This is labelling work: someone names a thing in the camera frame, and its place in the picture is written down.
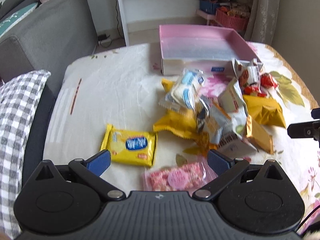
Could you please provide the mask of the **checkered grey white pillow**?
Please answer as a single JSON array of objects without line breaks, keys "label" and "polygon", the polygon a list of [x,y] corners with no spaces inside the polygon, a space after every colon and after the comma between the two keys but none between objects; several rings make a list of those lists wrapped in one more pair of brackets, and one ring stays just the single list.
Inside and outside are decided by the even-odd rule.
[{"label": "checkered grey white pillow", "polygon": [[47,70],[35,70],[1,87],[1,239],[14,239],[21,232],[14,202],[22,189],[27,140],[50,75]]}]

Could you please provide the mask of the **pink candy bag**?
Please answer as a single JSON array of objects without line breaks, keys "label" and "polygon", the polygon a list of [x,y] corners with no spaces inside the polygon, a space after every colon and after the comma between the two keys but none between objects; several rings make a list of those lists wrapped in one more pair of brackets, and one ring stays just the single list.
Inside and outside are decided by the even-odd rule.
[{"label": "pink candy bag", "polygon": [[196,161],[163,170],[146,171],[143,175],[145,191],[193,193],[217,178],[217,174],[205,161]]}]

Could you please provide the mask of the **yellow biscuit packet blue logo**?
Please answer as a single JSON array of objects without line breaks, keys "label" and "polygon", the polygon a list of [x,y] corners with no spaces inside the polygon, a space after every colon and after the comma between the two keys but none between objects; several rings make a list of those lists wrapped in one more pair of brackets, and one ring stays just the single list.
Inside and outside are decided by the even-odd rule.
[{"label": "yellow biscuit packet blue logo", "polygon": [[113,162],[152,167],[156,157],[157,141],[156,132],[129,131],[107,124],[100,149],[108,150]]}]

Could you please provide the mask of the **white blue bread packet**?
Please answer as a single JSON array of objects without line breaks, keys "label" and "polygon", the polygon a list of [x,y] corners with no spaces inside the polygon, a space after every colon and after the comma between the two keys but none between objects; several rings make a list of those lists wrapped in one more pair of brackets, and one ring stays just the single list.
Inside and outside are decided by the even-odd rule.
[{"label": "white blue bread packet", "polygon": [[165,97],[159,101],[159,105],[181,114],[196,112],[199,91],[203,85],[204,74],[201,70],[184,69]]}]

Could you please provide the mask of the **yellow orange snack bag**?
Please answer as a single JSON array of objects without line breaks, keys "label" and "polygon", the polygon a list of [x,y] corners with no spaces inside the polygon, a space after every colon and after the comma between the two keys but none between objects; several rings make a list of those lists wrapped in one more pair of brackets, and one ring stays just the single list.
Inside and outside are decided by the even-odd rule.
[{"label": "yellow orange snack bag", "polygon": [[273,98],[243,95],[248,114],[260,125],[286,128],[283,109]]}]

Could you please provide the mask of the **red candy packet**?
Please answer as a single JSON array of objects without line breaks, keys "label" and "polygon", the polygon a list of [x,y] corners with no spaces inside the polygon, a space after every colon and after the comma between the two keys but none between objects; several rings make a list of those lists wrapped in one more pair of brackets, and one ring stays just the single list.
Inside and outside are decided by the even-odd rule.
[{"label": "red candy packet", "polygon": [[278,87],[278,83],[270,73],[264,73],[260,75],[257,82],[247,85],[244,88],[244,94],[251,95],[251,96],[258,96],[262,98],[267,97],[267,94],[262,92],[260,87],[263,87],[264,89],[269,89],[269,88],[276,89]]}]

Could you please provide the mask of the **pink cardboard box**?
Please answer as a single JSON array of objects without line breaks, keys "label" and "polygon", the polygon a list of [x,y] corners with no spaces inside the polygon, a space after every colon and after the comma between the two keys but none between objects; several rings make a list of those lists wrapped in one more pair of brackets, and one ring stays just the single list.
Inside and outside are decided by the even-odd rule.
[{"label": "pink cardboard box", "polygon": [[159,26],[162,73],[178,75],[184,69],[199,69],[206,74],[233,75],[232,59],[248,64],[255,51],[234,29],[191,24]]}]

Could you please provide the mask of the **white nut snack packet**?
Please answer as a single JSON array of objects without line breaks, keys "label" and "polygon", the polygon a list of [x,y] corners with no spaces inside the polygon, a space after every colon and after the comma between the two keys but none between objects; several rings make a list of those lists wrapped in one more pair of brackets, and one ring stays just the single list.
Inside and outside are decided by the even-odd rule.
[{"label": "white nut snack packet", "polygon": [[237,59],[232,59],[232,66],[242,90],[252,86],[260,88],[260,70],[256,58],[246,64]]}]

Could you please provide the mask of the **grey sofa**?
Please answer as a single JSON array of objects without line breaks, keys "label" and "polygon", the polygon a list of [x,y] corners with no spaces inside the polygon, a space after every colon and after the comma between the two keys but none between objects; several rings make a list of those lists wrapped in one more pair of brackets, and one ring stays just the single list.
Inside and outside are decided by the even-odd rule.
[{"label": "grey sofa", "polygon": [[50,0],[1,37],[1,78],[45,69],[47,86],[58,94],[68,65],[92,54],[97,42],[87,0]]}]

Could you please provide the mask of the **lace curtain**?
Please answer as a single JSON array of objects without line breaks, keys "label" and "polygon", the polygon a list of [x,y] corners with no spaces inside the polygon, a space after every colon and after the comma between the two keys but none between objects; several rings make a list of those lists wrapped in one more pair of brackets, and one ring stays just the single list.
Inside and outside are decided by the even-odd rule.
[{"label": "lace curtain", "polygon": [[244,39],[271,44],[276,30],[280,0],[252,0]]}]

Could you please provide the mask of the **white grey snack packet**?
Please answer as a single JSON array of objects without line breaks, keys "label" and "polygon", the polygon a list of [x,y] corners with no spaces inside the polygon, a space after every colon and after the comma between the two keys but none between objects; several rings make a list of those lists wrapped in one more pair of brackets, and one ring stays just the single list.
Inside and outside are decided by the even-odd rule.
[{"label": "white grey snack packet", "polygon": [[215,98],[199,98],[197,128],[199,144],[204,147],[221,147],[228,136],[242,139],[247,121],[247,106],[236,78]]}]

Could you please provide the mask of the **floral tablecloth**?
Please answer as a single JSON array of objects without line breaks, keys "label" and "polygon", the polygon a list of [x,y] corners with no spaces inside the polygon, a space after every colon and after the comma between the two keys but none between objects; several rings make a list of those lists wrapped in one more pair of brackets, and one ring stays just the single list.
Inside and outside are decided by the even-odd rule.
[{"label": "floral tablecloth", "polygon": [[[141,44],[86,56],[71,63],[50,120],[44,158],[67,164],[100,150],[106,128],[150,132],[166,115],[159,105],[165,96],[161,54],[157,44]],[[275,159],[285,170],[304,202],[305,225],[319,221],[319,148],[312,139],[291,139],[284,128],[268,126],[274,154],[251,146],[233,129],[221,136],[218,151],[252,164]],[[120,188],[127,200],[108,204],[93,230],[80,230],[74,239],[250,239],[219,216],[222,207],[245,219],[256,205],[282,207],[274,194],[200,203],[183,192],[144,191],[151,170],[112,163],[102,178]]]}]

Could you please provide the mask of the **white bookshelf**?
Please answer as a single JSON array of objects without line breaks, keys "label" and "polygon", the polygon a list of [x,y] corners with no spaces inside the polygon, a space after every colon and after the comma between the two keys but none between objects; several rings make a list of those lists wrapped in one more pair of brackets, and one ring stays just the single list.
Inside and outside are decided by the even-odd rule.
[{"label": "white bookshelf", "polygon": [[196,15],[199,0],[117,0],[117,5],[127,46],[156,38],[161,24],[203,23]]}]

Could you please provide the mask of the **large yellow snack bag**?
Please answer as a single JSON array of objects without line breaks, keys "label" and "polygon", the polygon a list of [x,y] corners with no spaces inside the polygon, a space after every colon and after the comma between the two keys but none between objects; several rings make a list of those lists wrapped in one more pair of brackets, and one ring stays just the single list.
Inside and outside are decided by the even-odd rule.
[{"label": "large yellow snack bag", "polygon": [[217,144],[209,142],[206,132],[197,131],[196,115],[192,110],[180,114],[166,109],[165,114],[153,124],[153,131],[168,131],[179,138],[192,140],[199,146],[198,152],[205,156],[209,150],[218,148]]}]

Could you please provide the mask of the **pink plastic basket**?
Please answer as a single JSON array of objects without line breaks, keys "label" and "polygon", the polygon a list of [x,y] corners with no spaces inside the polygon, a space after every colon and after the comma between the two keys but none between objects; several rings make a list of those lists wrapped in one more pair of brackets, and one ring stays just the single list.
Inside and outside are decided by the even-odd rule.
[{"label": "pink plastic basket", "polygon": [[216,20],[225,28],[235,29],[237,31],[244,31],[248,25],[247,18],[240,18],[238,16],[231,16],[222,11],[220,8],[216,9]]}]

